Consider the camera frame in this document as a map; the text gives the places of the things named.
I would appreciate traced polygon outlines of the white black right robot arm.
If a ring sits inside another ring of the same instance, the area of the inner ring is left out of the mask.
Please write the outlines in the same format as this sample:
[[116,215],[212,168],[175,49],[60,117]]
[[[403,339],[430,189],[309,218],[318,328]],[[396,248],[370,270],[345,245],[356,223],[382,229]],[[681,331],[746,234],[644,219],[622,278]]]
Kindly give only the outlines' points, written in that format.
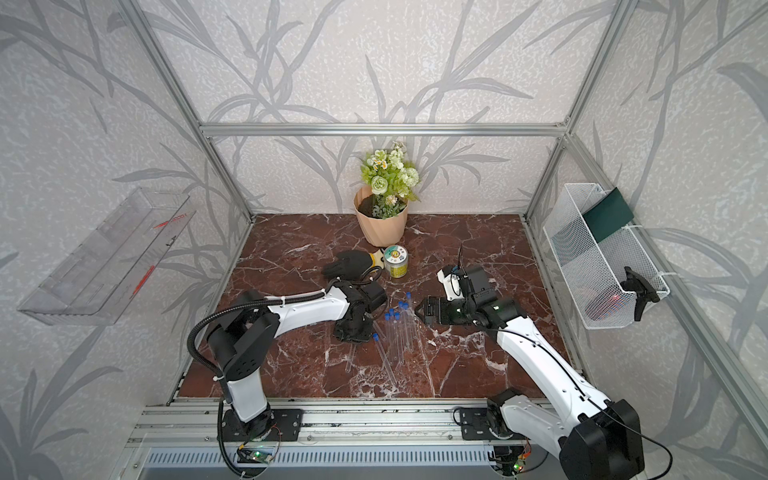
[[437,279],[444,296],[426,297],[416,316],[427,325],[485,332],[551,405],[540,407],[513,388],[489,398],[486,418],[495,437],[526,437],[555,456],[569,479],[631,479],[644,471],[640,419],[627,401],[612,401],[585,380],[515,299],[499,296],[481,266],[446,266]]

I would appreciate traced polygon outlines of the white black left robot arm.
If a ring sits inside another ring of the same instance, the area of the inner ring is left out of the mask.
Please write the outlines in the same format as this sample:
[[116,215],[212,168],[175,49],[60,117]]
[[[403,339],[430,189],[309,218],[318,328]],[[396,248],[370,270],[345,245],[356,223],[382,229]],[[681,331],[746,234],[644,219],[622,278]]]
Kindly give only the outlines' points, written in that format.
[[249,291],[199,322],[188,348],[214,373],[238,420],[254,423],[265,419],[269,409],[261,366],[275,339],[331,322],[339,341],[365,343],[373,337],[373,313],[386,304],[387,294],[375,281],[334,280],[324,289],[290,296]]

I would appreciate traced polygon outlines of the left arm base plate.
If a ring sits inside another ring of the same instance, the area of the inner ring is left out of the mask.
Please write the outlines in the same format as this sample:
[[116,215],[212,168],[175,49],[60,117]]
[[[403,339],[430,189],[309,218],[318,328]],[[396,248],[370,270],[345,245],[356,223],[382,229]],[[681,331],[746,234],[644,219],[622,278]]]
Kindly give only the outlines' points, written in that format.
[[232,409],[220,419],[218,437],[223,442],[246,441],[295,442],[298,440],[304,411],[302,409],[267,409],[248,422],[241,421]]

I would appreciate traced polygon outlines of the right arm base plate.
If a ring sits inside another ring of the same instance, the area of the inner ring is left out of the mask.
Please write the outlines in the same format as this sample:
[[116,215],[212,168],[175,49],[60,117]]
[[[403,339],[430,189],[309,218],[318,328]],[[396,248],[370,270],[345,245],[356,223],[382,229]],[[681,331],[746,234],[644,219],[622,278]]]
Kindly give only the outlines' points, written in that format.
[[499,440],[499,437],[491,430],[486,407],[456,407],[453,418],[461,430],[462,439],[465,441]]

